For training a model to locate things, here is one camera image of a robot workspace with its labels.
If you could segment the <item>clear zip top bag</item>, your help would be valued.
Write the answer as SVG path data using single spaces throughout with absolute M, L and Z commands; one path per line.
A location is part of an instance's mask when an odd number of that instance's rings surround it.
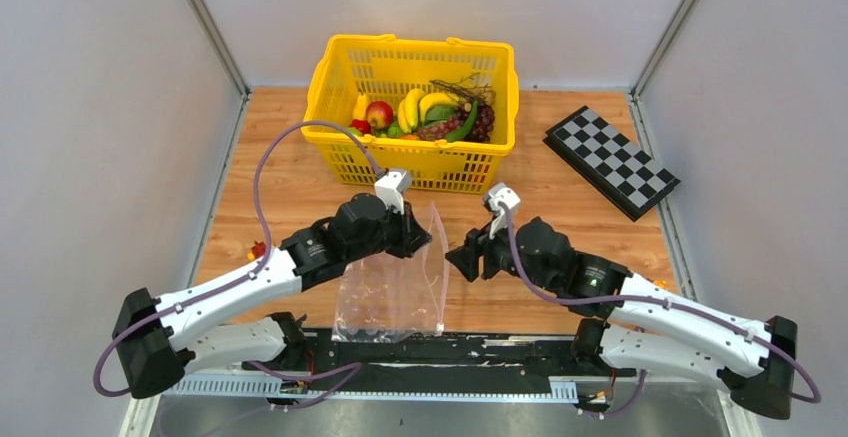
M 431 241 L 413 257 L 401 259 L 383 253 L 348 265 L 340 279 L 334 341 L 397 343 L 415 334 L 439 336 L 444 332 L 448 239 L 433 202 L 417 219 Z

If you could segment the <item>yellow banana bunch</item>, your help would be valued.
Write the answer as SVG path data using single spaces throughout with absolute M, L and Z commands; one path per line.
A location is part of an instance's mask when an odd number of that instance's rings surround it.
M 453 93 L 425 93 L 420 88 L 413 88 L 399 104 L 399 127 L 404 133 L 409 134 L 424 125 L 426 121 L 426 114 L 433 107 L 439 105 L 455 107 L 458 101 L 459 97 Z

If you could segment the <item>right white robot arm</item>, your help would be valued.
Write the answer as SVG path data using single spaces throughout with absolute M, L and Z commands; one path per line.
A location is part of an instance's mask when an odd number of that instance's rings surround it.
M 445 255 L 468 281 L 521 277 L 581 316 L 571 360 L 584 374 L 638 368 L 711 385 L 763 417 L 791 415 L 798 326 L 747 319 L 677 296 L 606 258 L 574 249 L 536 217 L 517 231 L 470 230 Z

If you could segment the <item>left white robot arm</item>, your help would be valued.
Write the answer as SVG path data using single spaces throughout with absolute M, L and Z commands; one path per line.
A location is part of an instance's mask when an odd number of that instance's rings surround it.
M 373 255 L 411 258 L 431 240 L 410 203 L 396 211 L 360 193 L 253 264 L 159 297 L 139 288 L 124 298 L 112 332 L 125 391 L 143 399 L 177 384 L 199 365 L 201 353 L 190 344 L 239 314 L 334 280 Z

